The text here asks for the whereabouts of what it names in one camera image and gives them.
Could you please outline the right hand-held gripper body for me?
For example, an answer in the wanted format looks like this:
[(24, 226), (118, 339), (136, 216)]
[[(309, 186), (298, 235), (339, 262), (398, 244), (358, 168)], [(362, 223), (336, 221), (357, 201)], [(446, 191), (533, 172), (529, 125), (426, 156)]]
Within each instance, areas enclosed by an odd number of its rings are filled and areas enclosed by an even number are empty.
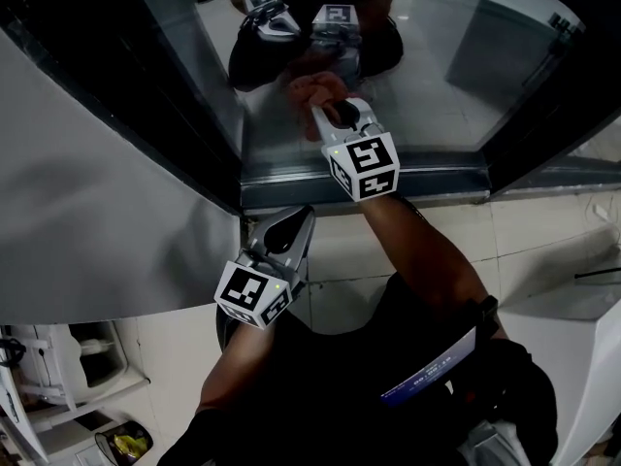
[(354, 202), (397, 189), (400, 161), (389, 132), (323, 147), (334, 180)]

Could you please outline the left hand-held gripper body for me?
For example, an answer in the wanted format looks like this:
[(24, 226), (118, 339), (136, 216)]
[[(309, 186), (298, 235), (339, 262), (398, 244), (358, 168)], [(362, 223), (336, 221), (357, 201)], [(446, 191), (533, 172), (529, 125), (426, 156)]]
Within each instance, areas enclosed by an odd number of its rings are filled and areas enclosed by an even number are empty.
[(291, 306), (303, 285), (290, 262), (281, 265), (241, 250), (226, 263), (214, 300), (229, 317), (264, 330)]

